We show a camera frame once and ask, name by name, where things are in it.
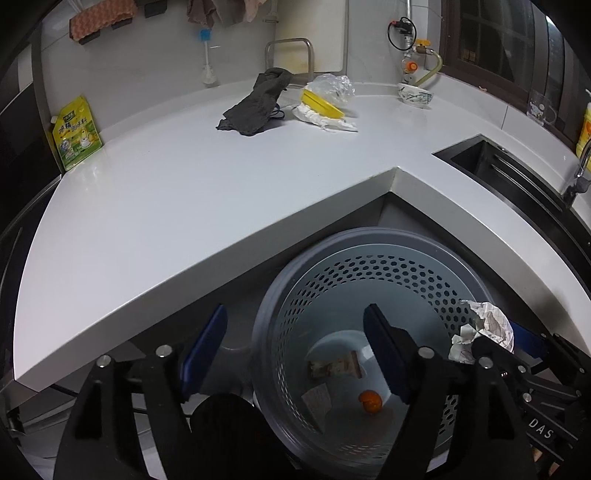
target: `window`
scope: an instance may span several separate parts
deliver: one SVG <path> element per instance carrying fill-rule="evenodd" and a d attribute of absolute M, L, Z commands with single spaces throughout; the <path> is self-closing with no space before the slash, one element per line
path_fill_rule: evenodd
<path fill-rule="evenodd" d="M 546 128 L 574 148 L 591 82 L 552 20 L 530 0 L 442 0 L 442 12 L 442 71 L 523 112 L 540 92 L 557 112 Z"/>

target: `kitchen countertop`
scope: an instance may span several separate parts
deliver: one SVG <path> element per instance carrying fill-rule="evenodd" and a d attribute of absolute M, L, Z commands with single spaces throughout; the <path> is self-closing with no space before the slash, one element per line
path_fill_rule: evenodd
<path fill-rule="evenodd" d="M 22 276 L 17 381 L 42 390 L 388 191 L 456 235 L 551 331 L 589 350 L 591 301 L 558 254 L 432 153 L 483 134 L 561 189 L 564 179 L 540 157 L 437 97 L 419 110 L 395 96 L 358 96 L 349 110 L 359 133 L 295 119 L 254 137 L 215 130 L 250 86 L 136 115 L 64 176 Z M 582 199 L 575 209 L 591 218 Z"/>

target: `yellow packet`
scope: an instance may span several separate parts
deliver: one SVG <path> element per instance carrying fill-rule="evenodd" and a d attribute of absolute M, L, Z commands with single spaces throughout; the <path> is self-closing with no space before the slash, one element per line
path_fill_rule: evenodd
<path fill-rule="evenodd" d="M 53 127 L 53 138 L 66 170 L 103 146 L 88 102 L 82 95 L 61 109 Z"/>

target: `dish towel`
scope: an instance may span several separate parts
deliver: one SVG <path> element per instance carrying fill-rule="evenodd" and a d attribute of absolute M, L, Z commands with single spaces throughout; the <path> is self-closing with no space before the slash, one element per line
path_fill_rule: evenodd
<path fill-rule="evenodd" d="M 214 13 L 224 27 L 230 27 L 244 20 L 245 11 L 244 0 L 189 0 L 187 4 L 189 21 L 207 28 L 215 23 Z"/>
<path fill-rule="evenodd" d="M 272 68 L 260 73 L 252 93 L 224 112 L 218 130 L 238 130 L 242 135 L 257 134 L 269 121 L 279 95 L 293 75 L 284 69 Z"/>
<path fill-rule="evenodd" d="M 258 8 L 266 1 L 267 0 L 244 0 L 244 5 L 246 8 L 246 12 L 244 13 L 244 20 L 246 20 L 247 22 L 252 22 L 256 17 Z"/>
<path fill-rule="evenodd" d="M 207 28 L 213 27 L 213 13 L 216 6 L 212 0 L 189 0 L 187 16 L 192 23 L 199 23 Z"/>

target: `perforated basket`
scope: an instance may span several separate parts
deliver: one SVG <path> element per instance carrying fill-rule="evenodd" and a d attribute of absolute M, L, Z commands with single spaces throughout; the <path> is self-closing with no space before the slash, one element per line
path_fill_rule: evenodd
<path fill-rule="evenodd" d="M 459 300 L 490 301 L 490 295 L 455 254 L 409 232 L 341 232 L 291 261 L 263 299 L 252 337 L 256 398 L 277 436 L 296 457 L 332 478 L 375 477 L 407 406 L 390 394 L 369 349 L 360 356 L 362 379 L 327 381 L 332 409 L 319 425 L 301 398 L 318 384 L 307 377 L 307 361 L 367 352 L 362 313 L 370 303 L 418 345 L 446 358 L 451 337 L 473 320 Z M 367 389 L 384 400 L 375 416 L 357 402 Z M 456 403 L 448 397 L 435 454 L 449 444 Z"/>

